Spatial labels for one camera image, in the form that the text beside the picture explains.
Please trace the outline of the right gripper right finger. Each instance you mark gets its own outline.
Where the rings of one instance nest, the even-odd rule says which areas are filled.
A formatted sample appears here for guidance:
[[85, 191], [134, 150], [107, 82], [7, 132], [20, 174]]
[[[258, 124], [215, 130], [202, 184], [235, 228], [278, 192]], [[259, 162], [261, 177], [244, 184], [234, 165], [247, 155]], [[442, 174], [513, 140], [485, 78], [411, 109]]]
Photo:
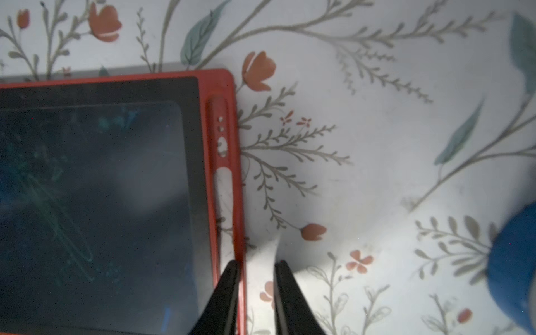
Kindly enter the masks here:
[[325, 335], [284, 260], [274, 265], [274, 312], [278, 335]]

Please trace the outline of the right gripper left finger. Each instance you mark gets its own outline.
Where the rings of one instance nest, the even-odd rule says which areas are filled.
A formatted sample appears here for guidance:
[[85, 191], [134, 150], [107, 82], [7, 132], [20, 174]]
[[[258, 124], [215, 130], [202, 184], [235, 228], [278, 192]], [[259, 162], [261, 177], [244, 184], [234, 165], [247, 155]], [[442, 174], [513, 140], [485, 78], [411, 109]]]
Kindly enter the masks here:
[[233, 335], [237, 328], [240, 265], [230, 261], [190, 335]]

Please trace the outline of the red tablet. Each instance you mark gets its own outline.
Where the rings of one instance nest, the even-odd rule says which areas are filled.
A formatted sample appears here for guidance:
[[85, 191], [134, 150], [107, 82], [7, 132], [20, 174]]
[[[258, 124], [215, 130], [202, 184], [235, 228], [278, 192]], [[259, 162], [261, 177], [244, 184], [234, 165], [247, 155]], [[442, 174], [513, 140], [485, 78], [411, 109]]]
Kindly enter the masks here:
[[226, 265], [247, 328], [235, 81], [1, 85], [1, 333], [188, 334]]

